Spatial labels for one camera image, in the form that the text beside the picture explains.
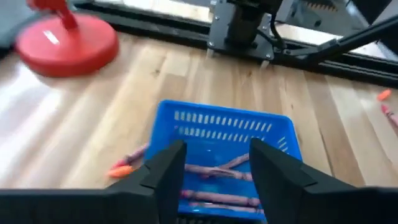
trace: wooden surface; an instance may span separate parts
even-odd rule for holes
[[[209,20],[205,8],[168,0],[125,4]],[[279,29],[313,43],[334,37]],[[105,172],[148,140],[155,108],[166,98],[285,114],[308,165],[355,186],[398,186],[397,130],[375,100],[382,87],[119,38],[117,59],[87,77],[43,78],[16,54],[0,62],[0,187],[109,185]],[[382,57],[374,44],[357,51]],[[398,110],[397,91],[389,103]]]

